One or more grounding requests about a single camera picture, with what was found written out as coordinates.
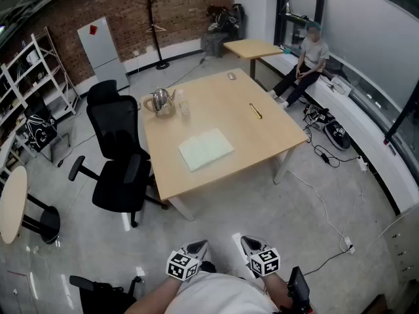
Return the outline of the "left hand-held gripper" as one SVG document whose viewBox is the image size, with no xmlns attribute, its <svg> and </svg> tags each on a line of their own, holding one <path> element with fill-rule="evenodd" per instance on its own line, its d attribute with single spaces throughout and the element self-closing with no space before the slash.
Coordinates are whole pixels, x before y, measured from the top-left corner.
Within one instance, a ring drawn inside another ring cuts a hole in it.
<svg viewBox="0 0 419 314">
<path fill-rule="evenodd" d="M 166 263 L 166 275 L 188 281 L 198 273 L 209 247 L 208 240 L 189 241 L 172 251 Z"/>
</svg>

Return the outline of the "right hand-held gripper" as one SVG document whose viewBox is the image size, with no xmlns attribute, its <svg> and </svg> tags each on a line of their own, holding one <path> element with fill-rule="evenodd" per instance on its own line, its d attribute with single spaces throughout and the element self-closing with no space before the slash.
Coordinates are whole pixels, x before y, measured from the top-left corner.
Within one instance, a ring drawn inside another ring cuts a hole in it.
<svg viewBox="0 0 419 314">
<path fill-rule="evenodd" d="M 244 235 L 240 244 L 247 258 L 247 267 L 255 277 L 265 277 L 280 269 L 280 255 L 265 240 Z"/>
</svg>

